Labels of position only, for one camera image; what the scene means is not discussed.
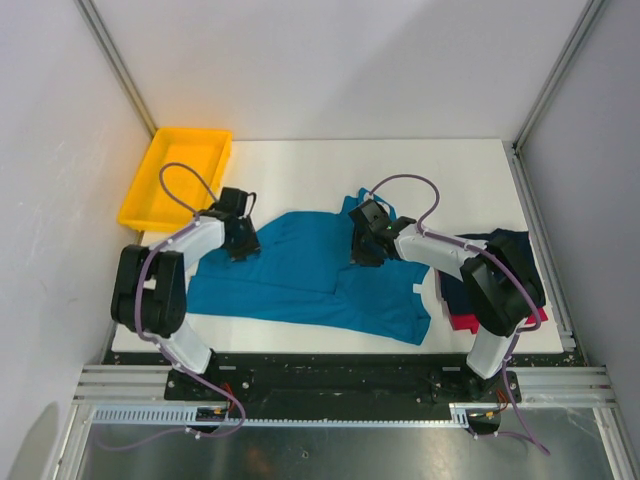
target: blue cloth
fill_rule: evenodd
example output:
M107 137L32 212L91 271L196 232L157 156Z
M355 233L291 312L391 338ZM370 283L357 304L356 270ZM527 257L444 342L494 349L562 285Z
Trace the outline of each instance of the blue cloth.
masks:
M339 214L289 212L258 231L262 250L232 262L224 250L200 260L189 284L191 313L327 325L419 345L430 316L413 284L429 267L387 261L352 265L349 211L363 201L345 197Z

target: plastic container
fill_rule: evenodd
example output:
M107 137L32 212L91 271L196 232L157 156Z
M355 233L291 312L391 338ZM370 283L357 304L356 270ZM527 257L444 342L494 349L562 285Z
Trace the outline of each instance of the plastic container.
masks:
M231 132L198 128L160 128L138 168L118 222L134 230L173 232L192 214L167 196L158 179L162 166L180 162L194 168L218 195L222 174L231 154ZM167 187L196 210L213 203L200 181L183 168L165 171Z

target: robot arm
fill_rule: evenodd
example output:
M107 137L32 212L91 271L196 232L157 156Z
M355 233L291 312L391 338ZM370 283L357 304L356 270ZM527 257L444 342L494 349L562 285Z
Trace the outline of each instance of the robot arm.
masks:
M386 259L406 260L429 265L461 280L469 294L480 328L468 367L483 380L493 377L516 329L531 311L515 286L484 256L469 245L497 256L525 287L535 303L544 302L539 277L506 237L490 242L467 240L446 234L417 231L415 220L400 217L391 221L384 208L367 200L350 212L355 224L352 260L360 265L377 266Z
M246 192L223 188L220 200L200 212L191 230L160 250L144 279L141 315L145 335L194 373L207 369L212 352L185 321L185 272L211 250L224 248L234 260L260 250L251 218L245 215L247 198ZM129 245L120 255L111 317L132 332L136 332L135 295L142 264L156 245Z

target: metal floor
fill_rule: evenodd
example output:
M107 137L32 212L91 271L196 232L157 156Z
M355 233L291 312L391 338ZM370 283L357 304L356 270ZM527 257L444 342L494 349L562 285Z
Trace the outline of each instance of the metal floor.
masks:
M86 480L101 479L612 479L591 410L525 412L551 450L524 442L474 441L460 429L251 427L225 439L170 434L127 452L90 447ZM125 445L167 427L96 425L103 443ZM519 430L511 412L503 430Z

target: red cloth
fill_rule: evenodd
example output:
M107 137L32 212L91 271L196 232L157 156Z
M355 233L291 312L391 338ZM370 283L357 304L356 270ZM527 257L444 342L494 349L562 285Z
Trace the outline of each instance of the red cloth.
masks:
M540 318L543 322L549 320L549 317L547 317L547 314L544 313L543 308L539 308L538 312L540 313ZM475 335L476 333L478 333L478 328L480 328L478 319L472 313L468 315L449 315L449 320L451 320L451 326L454 330L471 330L471 333ZM531 325L534 323L536 323L536 318L531 315L527 319L526 325Z

